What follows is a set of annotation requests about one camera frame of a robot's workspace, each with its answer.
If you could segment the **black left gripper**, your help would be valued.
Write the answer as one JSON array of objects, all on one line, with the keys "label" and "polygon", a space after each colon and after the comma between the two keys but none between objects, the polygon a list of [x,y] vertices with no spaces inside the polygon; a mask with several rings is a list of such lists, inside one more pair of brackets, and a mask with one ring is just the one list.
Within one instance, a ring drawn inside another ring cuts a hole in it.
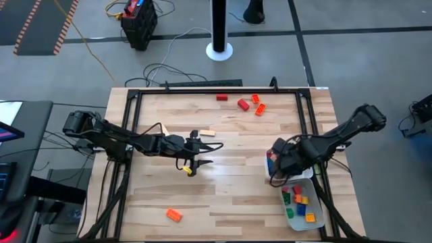
[{"label": "black left gripper", "polygon": [[194,177],[201,165],[212,163],[212,160],[194,160],[193,158],[203,149],[203,143],[198,138],[198,130],[193,130],[189,138],[183,138],[178,135],[169,135],[167,137],[167,157],[176,159],[192,159],[190,161],[190,177]]}]

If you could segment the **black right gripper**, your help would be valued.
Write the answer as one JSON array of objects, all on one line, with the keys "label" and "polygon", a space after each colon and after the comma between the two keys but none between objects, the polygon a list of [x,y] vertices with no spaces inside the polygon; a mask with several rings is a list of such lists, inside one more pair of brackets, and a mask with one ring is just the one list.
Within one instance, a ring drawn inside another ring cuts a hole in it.
[{"label": "black right gripper", "polygon": [[297,146],[293,143],[278,138],[273,143],[271,150],[276,155],[273,165],[279,176],[296,176],[310,169],[310,165],[300,155]]}]

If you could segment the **light grey plastic bin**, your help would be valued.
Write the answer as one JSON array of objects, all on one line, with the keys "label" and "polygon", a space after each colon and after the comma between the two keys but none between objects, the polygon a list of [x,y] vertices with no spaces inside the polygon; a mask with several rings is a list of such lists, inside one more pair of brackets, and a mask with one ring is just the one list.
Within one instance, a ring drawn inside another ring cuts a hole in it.
[{"label": "light grey plastic bin", "polygon": [[[306,206],[306,214],[307,213],[314,213],[316,221],[314,223],[307,223],[305,221],[305,216],[298,216],[296,213],[296,205],[301,203],[295,203],[294,202],[294,191],[293,186],[300,185],[302,187],[302,194],[301,196],[307,196],[309,203]],[[288,187],[290,190],[288,193],[291,194],[291,204],[290,205],[284,205],[284,200],[282,197],[282,188]],[[282,186],[279,191],[280,199],[282,201],[282,207],[283,212],[286,215],[286,218],[288,220],[289,226],[295,230],[295,231],[304,231],[304,230],[315,230],[320,227],[323,227],[324,217],[323,217],[323,211],[319,202],[319,199],[317,197],[317,193],[315,192],[315,188],[313,186],[313,183],[310,179],[299,179],[299,180],[293,180],[289,181],[286,185]],[[292,209],[294,211],[294,217],[292,219],[289,219],[286,213],[286,209]]]}]

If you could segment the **black power strip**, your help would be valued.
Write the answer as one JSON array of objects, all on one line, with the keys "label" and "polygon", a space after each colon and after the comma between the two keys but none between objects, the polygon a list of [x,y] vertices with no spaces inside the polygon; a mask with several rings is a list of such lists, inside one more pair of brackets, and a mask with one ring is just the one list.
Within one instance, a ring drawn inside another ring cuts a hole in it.
[{"label": "black power strip", "polygon": [[242,79],[233,80],[210,80],[196,82],[165,82],[160,87],[209,87],[209,86],[243,86]]}]

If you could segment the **black pole with white base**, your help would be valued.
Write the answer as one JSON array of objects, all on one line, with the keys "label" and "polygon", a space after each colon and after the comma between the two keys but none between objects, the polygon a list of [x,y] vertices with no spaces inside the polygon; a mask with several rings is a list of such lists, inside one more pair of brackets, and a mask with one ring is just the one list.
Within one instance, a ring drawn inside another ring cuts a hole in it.
[{"label": "black pole with white base", "polygon": [[227,41],[227,0],[210,0],[211,42],[207,57],[213,61],[228,60],[234,50]]}]

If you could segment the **black and red toolbox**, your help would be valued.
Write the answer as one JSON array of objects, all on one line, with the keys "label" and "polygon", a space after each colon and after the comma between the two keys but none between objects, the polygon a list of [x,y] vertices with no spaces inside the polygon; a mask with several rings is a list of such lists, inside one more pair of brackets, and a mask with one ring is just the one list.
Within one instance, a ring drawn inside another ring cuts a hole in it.
[{"label": "black and red toolbox", "polygon": [[121,27],[131,48],[145,51],[157,26],[153,0],[128,0],[121,17]]}]

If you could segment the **black electronic device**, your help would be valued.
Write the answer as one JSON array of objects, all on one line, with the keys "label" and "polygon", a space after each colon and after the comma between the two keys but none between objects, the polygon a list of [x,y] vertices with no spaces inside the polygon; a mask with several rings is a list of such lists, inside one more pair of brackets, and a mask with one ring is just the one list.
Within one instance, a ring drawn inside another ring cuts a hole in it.
[{"label": "black electronic device", "polygon": [[405,119],[398,125],[403,137],[408,138],[417,134],[432,135],[432,94],[420,101],[414,101],[408,107],[408,110],[410,115],[406,119],[410,118],[412,120],[412,127],[408,129],[400,128]]}]

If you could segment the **black stand base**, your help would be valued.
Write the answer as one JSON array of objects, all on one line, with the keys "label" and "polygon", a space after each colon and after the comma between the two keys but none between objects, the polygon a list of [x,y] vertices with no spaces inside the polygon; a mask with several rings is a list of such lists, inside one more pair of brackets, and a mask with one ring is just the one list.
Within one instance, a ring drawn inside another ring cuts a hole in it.
[{"label": "black stand base", "polygon": [[249,24],[262,24],[265,21],[263,0],[250,0],[243,19]]}]

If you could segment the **black desk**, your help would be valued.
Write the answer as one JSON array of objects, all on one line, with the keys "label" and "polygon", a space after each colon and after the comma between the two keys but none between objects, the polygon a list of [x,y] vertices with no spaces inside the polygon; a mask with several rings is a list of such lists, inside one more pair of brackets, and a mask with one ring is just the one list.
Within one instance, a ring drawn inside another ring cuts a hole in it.
[{"label": "black desk", "polygon": [[17,163],[6,202],[19,201],[24,197],[52,107],[50,101],[23,103],[12,126],[23,131],[25,136],[0,145],[0,162]]}]

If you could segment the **tilted monitor screen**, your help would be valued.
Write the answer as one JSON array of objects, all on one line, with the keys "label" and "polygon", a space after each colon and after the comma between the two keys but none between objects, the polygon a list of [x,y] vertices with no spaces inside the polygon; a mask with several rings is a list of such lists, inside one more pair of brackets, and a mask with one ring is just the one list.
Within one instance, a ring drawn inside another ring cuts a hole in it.
[{"label": "tilted monitor screen", "polygon": [[0,121],[0,142],[7,142],[25,137],[25,133],[21,130],[13,128]]}]

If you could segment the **white paper sheet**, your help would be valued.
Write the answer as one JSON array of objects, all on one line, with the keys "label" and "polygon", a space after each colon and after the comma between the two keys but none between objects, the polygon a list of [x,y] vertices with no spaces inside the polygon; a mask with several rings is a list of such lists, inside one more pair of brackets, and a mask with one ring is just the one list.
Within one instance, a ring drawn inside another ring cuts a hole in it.
[{"label": "white paper sheet", "polygon": [[12,125],[22,102],[0,101],[0,122]]}]

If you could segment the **black keyboard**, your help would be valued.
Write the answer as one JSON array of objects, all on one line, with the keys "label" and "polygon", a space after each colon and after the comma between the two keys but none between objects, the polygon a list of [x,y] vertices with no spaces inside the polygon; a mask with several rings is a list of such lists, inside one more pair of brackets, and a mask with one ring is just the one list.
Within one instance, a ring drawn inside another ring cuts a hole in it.
[{"label": "black keyboard", "polygon": [[0,203],[6,199],[16,173],[16,167],[16,162],[0,163]]}]

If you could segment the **black computer with light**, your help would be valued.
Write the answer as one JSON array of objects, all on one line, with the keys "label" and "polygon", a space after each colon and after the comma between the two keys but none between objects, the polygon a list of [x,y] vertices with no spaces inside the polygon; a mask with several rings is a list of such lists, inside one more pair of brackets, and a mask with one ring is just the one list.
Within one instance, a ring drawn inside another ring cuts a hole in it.
[{"label": "black computer with light", "polygon": [[26,243],[36,208],[32,201],[0,207],[0,243]]}]

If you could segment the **black striped floor mat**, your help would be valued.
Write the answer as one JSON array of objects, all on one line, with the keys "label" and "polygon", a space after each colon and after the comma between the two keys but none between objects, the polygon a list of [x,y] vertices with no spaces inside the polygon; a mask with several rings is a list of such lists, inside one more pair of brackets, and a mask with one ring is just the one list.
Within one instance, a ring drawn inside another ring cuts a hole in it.
[{"label": "black striped floor mat", "polygon": [[0,46],[22,56],[58,55],[80,0],[0,0]]}]

